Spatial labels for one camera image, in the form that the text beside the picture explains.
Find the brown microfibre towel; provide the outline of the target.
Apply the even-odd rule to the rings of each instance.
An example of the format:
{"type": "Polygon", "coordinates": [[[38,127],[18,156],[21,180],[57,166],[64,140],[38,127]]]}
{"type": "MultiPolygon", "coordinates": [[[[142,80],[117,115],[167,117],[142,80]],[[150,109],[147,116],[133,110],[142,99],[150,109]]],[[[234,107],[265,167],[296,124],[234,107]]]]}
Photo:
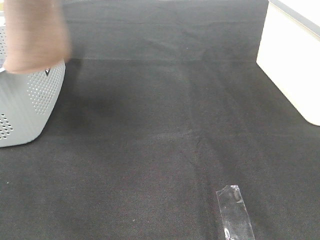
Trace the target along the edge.
{"type": "Polygon", "coordinates": [[[37,72],[70,58],[70,35],[61,1],[6,0],[3,9],[7,46],[3,66],[7,72],[37,72]]]}

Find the black table cloth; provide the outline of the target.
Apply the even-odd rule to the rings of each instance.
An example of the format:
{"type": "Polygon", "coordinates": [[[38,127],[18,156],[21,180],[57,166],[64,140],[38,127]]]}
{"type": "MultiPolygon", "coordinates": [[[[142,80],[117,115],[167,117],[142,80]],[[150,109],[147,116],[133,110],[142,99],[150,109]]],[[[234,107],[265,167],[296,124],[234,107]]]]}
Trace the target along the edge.
{"type": "Polygon", "coordinates": [[[0,151],[3,240],[320,237],[320,129],[256,64],[265,0],[66,0],[73,56],[42,134],[0,151]]]}

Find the clear adhesive tape strip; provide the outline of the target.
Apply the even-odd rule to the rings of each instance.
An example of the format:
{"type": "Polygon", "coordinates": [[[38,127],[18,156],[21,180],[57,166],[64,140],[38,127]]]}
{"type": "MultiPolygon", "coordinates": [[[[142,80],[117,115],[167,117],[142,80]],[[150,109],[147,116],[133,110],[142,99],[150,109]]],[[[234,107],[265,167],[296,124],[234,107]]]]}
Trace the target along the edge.
{"type": "Polygon", "coordinates": [[[216,192],[226,240],[255,240],[250,217],[238,185],[216,192]]]}

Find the grey perforated laundry basket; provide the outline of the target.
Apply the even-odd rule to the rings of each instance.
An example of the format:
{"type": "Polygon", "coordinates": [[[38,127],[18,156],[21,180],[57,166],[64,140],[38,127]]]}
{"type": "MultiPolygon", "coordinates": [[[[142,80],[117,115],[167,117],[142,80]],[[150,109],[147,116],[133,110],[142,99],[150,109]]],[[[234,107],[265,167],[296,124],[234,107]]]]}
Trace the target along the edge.
{"type": "Polygon", "coordinates": [[[29,143],[44,129],[61,91],[66,61],[31,73],[5,70],[6,20],[0,13],[0,145],[29,143]]]}

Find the white plastic storage box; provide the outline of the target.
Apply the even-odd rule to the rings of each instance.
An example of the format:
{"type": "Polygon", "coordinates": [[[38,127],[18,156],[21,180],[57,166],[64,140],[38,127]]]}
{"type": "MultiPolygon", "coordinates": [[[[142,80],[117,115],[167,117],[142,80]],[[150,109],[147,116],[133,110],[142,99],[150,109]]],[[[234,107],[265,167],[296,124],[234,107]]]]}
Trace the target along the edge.
{"type": "Polygon", "coordinates": [[[309,123],[320,124],[320,2],[270,0],[256,63],[309,123]]]}

